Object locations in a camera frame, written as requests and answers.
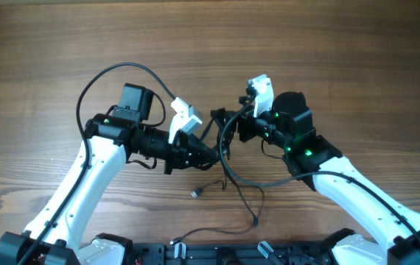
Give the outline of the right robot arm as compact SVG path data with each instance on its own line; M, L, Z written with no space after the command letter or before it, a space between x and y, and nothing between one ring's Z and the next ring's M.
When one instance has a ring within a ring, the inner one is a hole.
M378 188L317 134L302 93L282 93L265 108L255 96L243 96L240 102L242 109L223 119L220 147L225 149L234 133L239 133L243 142L259 136L283 150L281 159L290 176L257 183L238 176L224 160L223 168L234 180L259 188L301 180L338 204L373 240L352 230L334 234L325 249L337 264L420 264L420 213Z

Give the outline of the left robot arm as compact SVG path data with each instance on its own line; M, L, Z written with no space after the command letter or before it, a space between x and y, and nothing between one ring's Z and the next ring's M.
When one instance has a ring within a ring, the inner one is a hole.
M20 234L0 239L0 264L139 264L132 240L101 233L82 246L83 234L112 179L132 154L164 161L164 171L212 166L214 149L191 135L192 107L173 101L182 126L163 131L145 124L156 97L151 90L125 84L117 106L97 114L84 129L76 160L43 210Z

